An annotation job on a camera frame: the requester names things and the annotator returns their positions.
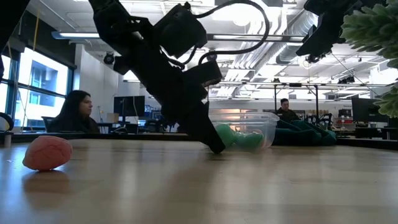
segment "black chair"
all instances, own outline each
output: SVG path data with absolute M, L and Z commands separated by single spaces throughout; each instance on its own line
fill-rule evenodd
M 42 116 L 43 121 L 44 121 L 44 126 L 45 126 L 45 130 L 48 131 L 49 130 L 49 126 L 51 121 L 54 119 L 52 117 L 46 117 L 46 116 Z

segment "wooden table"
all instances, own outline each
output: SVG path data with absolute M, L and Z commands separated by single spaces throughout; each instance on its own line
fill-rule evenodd
M 214 155 L 198 142 L 71 140 L 36 173 L 0 148 L 0 223 L 398 223 L 398 154 L 275 147 Z

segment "clear plastic container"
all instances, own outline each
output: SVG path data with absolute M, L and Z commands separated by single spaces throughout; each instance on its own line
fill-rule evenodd
M 214 127 L 227 124 L 235 134 L 262 134 L 264 140 L 255 149 L 266 149 L 272 145 L 279 120 L 276 114 L 267 112 L 209 114 L 209 118 Z

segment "pink ball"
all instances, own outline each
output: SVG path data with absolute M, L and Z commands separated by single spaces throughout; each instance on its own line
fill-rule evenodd
M 72 145 L 55 136 L 39 136 L 26 150 L 23 165 L 39 171 L 47 171 L 64 165 L 70 160 Z

